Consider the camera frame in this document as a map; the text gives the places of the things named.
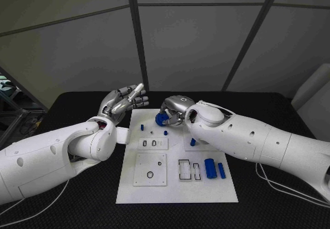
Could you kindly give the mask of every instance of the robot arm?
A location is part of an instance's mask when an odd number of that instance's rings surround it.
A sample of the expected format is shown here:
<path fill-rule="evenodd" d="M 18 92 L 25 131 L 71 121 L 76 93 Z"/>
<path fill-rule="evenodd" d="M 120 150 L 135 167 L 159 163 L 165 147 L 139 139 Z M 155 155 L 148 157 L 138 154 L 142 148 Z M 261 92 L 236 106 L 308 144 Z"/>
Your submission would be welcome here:
<path fill-rule="evenodd" d="M 329 142 L 296 135 L 238 114 L 227 116 L 204 101 L 185 108 L 184 122 L 201 144 L 211 144 L 238 159 L 295 174 L 330 202 Z"/>
<path fill-rule="evenodd" d="M 130 131 L 116 127 L 126 111 L 149 105 L 143 84 L 113 91 L 99 116 L 87 122 L 27 138 L 0 151 L 0 205 L 28 198 L 107 160 L 116 144 L 129 144 Z M 68 152 L 78 156 L 70 160 Z"/>

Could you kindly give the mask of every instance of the gray wall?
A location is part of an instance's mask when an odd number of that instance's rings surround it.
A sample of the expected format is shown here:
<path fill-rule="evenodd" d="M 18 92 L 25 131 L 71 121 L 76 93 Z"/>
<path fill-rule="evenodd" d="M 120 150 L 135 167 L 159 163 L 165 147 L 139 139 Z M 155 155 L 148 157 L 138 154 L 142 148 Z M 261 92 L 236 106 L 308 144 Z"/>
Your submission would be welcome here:
<path fill-rule="evenodd" d="M 47 107 L 64 92 L 110 91 L 142 81 L 152 91 L 221 91 L 228 82 L 230 91 L 293 97 L 330 61 L 330 1 L 276 0 L 263 21 L 267 3 L 132 0 L 139 20 L 120 8 L 129 0 L 5 0 L 0 67 Z"/>

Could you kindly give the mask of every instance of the blue object in hand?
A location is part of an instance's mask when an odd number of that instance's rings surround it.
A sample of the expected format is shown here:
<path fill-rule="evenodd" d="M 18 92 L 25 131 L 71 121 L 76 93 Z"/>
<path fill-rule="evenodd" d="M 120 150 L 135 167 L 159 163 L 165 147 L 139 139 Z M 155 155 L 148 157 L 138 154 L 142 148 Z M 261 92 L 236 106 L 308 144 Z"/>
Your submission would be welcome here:
<path fill-rule="evenodd" d="M 221 172 L 223 179 L 225 179 L 225 170 L 224 170 L 223 163 L 218 163 L 218 167 L 220 167 L 220 172 Z"/>
<path fill-rule="evenodd" d="M 195 146 L 195 144 L 197 144 L 197 140 L 192 138 L 191 146 Z"/>
<path fill-rule="evenodd" d="M 217 170 L 215 170 L 215 160 L 213 158 L 205 160 L 205 169 L 207 169 L 207 176 L 210 179 L 215 179 L 217 176 Z"/>
<path fill-rule="evenodd" d="M 168 113 L 159 113 L 158 116 L 156 116 L 156 123 L 161 125 L 161 126 L 165 126 L 164 124 L 164 121 L 168 120 L 171 117 L 168 115 Z"/>

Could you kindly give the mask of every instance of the black table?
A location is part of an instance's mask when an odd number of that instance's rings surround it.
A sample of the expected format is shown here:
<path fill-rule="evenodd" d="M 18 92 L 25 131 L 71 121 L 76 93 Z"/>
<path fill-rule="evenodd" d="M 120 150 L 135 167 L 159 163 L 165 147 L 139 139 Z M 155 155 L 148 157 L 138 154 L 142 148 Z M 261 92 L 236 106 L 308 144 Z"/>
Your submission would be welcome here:
<path fill-rule="evenodd" d="M 86 122 L 97 115 L 109 92 L 73 92 L 58 97 L 37 134 Z M 176 94 L 215 103 L 299 135 L 315 137 L 290 101 L 277 93 L 149 92 L 151 106 Z M 129 127 L 129 112 L 120 126 Z M 277 192 L 259 178 L 256 164 L 227 156 L 240 203 L 116 204 L 125 145 L 112 158 L 70 181 L 54 206 L 17 228 L 330 228 L 330 209 Z M 310 186 L 282 170 L 264 166 L 270 179 L 319 197 Z M 38 213 L 54 201 L 64 184 L 0 216 L 0 224 Z M 0 212 L 12 206 L 0 206 Z"/>

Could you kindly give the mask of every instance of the silver robotic hand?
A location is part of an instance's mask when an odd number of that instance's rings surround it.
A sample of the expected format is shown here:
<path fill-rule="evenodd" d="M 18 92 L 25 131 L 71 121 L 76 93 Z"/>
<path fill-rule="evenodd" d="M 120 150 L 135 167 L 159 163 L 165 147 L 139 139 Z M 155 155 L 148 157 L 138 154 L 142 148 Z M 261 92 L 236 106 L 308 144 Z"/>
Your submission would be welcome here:
<path fill-rule="evenodd" d="M 143 87 L 143 84 L 136 84 L 120 88 L 112 91 L 104 98 L 100 105 L 99 116 L 110 119 L 116 125 L 122 122 L 126 111 L 151 104 L 149 97 L 140 97 L 146 94 Z"/>
<path fill-rule="evenodd" d="M 303 179 L 330 203 L 330 143 L 280 130 L 257 119 L 224 115 L 225 108 L 185 96 L 166 98 L 161 113 L 172 119 L 162 124 L 185 123 L 200 144 L 250 162 L 267 164 Z"/>
<path fill-rule="evenodd" d="M 130 130 L 116 126 L 127 110 L 149 105 L 145 93 L 143 84 L 113 91 L 99 116 L 0 151 L 0 205 L 53 189 L 110 158 L 117 143 L 129 144 Z"/>

